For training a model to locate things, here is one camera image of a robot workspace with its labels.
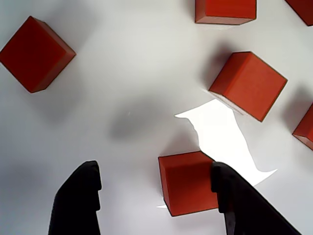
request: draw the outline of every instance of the white table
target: white table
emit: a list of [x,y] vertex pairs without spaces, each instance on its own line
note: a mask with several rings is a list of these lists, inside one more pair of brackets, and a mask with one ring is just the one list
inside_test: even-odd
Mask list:
[[109,235],[223,235],[217,210],[171,218],[157,157],[192,149],[174,117],[212,99],[221,52],[253,51],[288,80],[265,121],[236,115],[257,167],[278,169],[257,189],[302,234],[312,234],[313,152],[291,135],[313,102],[313,28],[283,0],[259,0],[242,26],[194,24],[193,0],[2,0],[0,47],[29,15],[77,57],[29,94],[0,66],[0,234],[46,234],[53,198],[70,173],[97,160],[98,220]]

